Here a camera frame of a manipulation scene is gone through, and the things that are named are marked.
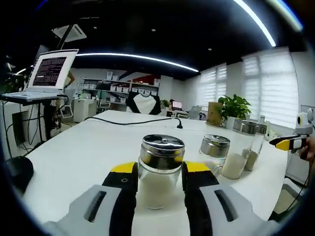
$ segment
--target shaker jar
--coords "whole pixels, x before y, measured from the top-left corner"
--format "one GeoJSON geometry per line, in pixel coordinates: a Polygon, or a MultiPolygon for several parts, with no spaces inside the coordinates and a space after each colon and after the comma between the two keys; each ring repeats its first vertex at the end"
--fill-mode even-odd
{"type": "Polygon", "coordinates": [[[143,138],[138,162],[139,191],[145,208],[160,209],[167,205],[175,190],[185,144],[161,134],[143,138]]]}
{"type": "Polygon", "coordinates": [[[248,156],[248,160],[245,165],[245,170],[252,171],[254,164],[259,157],[262,145],[264,143],[264,137],[267,131],[267,126],[265,124],[257,124],[256,135],[252,142],[252,148],[248,156]]]}
{"type": "Polygon", "coordinates": [[[255,122],[236,119],[233,125],[233,136],[230,150],[222,174],[229,179],[238,179],[246,165],[257,124],[255,122]]]}
{"type": "Polygon", "coordinates": [[[219,176],[230,147],[230,140],[219,135],[205,135],[201,147],[199,161],[203,162],[215,177],[219,176]]]}

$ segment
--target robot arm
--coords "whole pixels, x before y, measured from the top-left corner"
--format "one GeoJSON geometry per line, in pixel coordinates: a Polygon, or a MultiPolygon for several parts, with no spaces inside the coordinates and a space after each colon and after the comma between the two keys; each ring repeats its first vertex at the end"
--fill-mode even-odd
{"type": "MultiPolygon", "coordinates": [[[[184,162],[185,206],[191,236],[269,235],[274,221],[263,221],[251,203],[232,187],[221,185],[202,163],[184,162]]],[[[55,236],[129,236],[136,207],[137,163],[112,169],[102,186],[94,185],[58,222],[44,228],[55,236]]]]}

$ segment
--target window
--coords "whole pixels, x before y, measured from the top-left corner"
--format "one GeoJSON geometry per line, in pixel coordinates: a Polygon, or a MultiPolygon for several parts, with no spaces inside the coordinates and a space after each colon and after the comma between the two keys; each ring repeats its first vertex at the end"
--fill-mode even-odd
{"type": "Polygon", "coordinates": [[[287,48],[243,58],[244,96],[252,105],[251,119],[264,115],[273,124],[295,128],[299,112],[297,78],[287,48]]]}
{"type": "Polygon", "coordinates": [[[217,102],[226,92],[226,64],[201,72],[197,87],[197,104],[208,110],[209,102],[217,102]]]}

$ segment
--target metal lid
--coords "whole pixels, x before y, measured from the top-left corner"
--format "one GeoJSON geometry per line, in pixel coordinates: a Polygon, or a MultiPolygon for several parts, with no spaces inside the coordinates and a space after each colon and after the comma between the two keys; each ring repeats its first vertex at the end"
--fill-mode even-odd
{"type": "Polygon", "coordinates": [[[265,124],[257,124],[256,134],[265,135],[267,131],[267,126],[265,124]]]}
{"type": "Polygon", "coordinates": [[[182,140],[161,134],[151,134],[143,138],[141,160],[149,167],[172,170],[181,166],[185,153],[182,140]]]}
{"type": "Polygon", "coordinates": [[[257,123],[248,120],[236,119],[233,125],[233,131],[246,135],[255,135],[256,128],[257,123]]]}
{"type": "Polygon", "coordinates": [[[230,140],[219,135],[205,135],[200,151],[211,157],[226,157],[230,147],[230,140]]]}

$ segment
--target computer monitor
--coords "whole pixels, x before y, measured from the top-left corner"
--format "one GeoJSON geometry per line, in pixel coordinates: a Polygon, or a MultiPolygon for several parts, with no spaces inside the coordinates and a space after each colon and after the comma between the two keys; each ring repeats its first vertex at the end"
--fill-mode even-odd
{"type": "Polygon", "coordinates": [[[78,49],[42,53],[36,60],[28,88],[63,89],[78,49]]]}
{"type": "Polygon", "coordinates": [[[182,110],[182,103],[181,102],[172,102],[172,109],[173,110],[182,110]]]}

